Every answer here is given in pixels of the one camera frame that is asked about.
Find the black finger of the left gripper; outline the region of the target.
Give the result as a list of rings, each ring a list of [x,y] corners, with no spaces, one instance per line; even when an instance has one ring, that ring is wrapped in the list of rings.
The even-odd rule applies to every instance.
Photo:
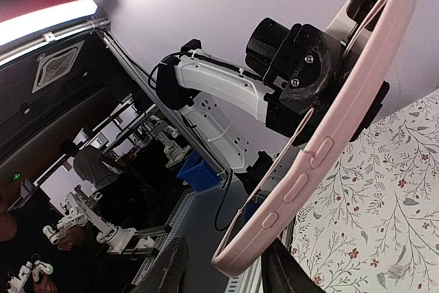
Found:
[[[310,108],[326,112],[339,91],[342,44],[320,30],[308,30],[305,53],[292,73],[290,84],[281,96],[280,102],[299,115]]]

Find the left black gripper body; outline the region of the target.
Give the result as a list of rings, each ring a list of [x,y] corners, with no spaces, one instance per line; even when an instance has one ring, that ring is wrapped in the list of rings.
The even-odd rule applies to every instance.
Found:
[[[280,102],[279,97],[290,84],[298,85],[298,81],[292,81],[291,76],[305,53],[308,30],[319,29],[300,23],[287,28],[271,18],[265,18],[257,25],[246,45],[246,64],[263,85],[271,89],[264,97],[268,103],[265,124],[283,135],[293,134],[306,115],[290,110]],[[303,132],[305,135],[313,134],[327,113],[314,108],[309,110],[313,114]]]

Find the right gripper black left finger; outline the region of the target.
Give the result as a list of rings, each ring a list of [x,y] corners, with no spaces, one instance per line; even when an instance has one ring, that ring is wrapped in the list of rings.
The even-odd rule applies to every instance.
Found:
[[[189,249],[184,237],[172,238],[146,276],[132,288],[135,293],[184,292]]]

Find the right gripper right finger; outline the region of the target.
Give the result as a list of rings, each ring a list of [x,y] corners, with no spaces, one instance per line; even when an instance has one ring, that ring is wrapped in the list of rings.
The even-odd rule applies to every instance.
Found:
[[[263,291],[267,293],[324,293],[279,239],[261,255],[261,276]]]

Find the phone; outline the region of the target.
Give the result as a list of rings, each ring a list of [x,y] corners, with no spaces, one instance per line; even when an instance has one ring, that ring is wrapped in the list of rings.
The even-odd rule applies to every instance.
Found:
[[[306,146],[236,235],[228,228],[211,263],[227,277],[246,271],[294,219],[353,137],[376,97],[410,24],[417,0],[378,0],[355,32],[379,20],[344,86]]]

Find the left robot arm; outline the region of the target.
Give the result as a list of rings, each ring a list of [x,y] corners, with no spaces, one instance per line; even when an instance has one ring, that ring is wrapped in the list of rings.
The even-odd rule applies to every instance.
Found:
[[[154,67],[157,97],[245,183],[256,184],[288,140],[307,143],[344,82],[345,44],[310,24],[263,19],[240,67],[193,39]]]

